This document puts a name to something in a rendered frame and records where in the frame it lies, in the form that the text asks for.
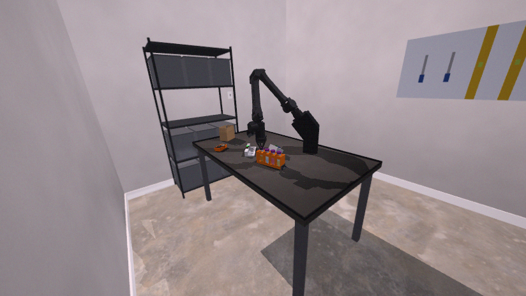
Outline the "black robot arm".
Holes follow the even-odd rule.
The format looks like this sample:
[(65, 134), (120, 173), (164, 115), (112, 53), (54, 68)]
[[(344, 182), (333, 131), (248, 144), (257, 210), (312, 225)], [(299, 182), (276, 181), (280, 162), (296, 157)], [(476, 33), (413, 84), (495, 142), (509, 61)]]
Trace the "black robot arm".
[[(262, 121), (263, 113), (260, 105), (260, 91), (259, 91), (259, 80), (261, 80), (266, 87), (276, 96), (276, 98), (281, 103), (281, 107), (285, 113), (291, 112), (294, 117), (294, 121), (302, 117), (306, 111), (302, 112), (298, 109), (297, 104), (290, 97), (286, 97), (279, 88), (271, 81), (271, 79), (266, 75), (265, 69), (255, 69), (250, 75), (250, 84), (252, 86), (252, 120), (247, 124), (248, 130), (247, 136), (250, 138), (254, 136), (255, 138), (260, 138), (260, 130), (265, 130), (265, 123)], [(286, 103), (287, 101), (287, 103)], [(259, 130), (259, 131), (258, 131)]]

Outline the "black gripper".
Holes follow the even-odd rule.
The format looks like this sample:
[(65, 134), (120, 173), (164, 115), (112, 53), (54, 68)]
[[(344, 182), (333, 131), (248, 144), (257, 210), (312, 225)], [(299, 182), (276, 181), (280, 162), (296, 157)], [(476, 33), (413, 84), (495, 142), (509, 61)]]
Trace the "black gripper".
[[(258, 145), (260, 150), (262, 150), (264, 145), (265, 145), (265, 142), (267, 140), (266, 137), (267, 137), (267, 135), (265, 135), (265, 130), (262, 130), (262, 131), (260, 130), (260, 138), (255, 138), (256, 143), (257, 143), (257, 145)], [(262, 145), (261, 145), (261, 143), (262, 143)], [(262, 147), (262, 148), (260, 148), (260, 147)]]

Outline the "small brown cardboard box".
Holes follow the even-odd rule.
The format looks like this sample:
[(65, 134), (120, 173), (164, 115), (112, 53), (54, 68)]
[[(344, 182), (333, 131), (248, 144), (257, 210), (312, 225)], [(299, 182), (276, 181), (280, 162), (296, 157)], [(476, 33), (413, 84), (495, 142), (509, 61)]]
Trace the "small brown cardboard box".
[(235, 138), (234, 133), (234, 125), (224, 125), (222, 127), (219, 127), (219, 134), (220, 134), (220, 141), (226, 141), (232, 140)]

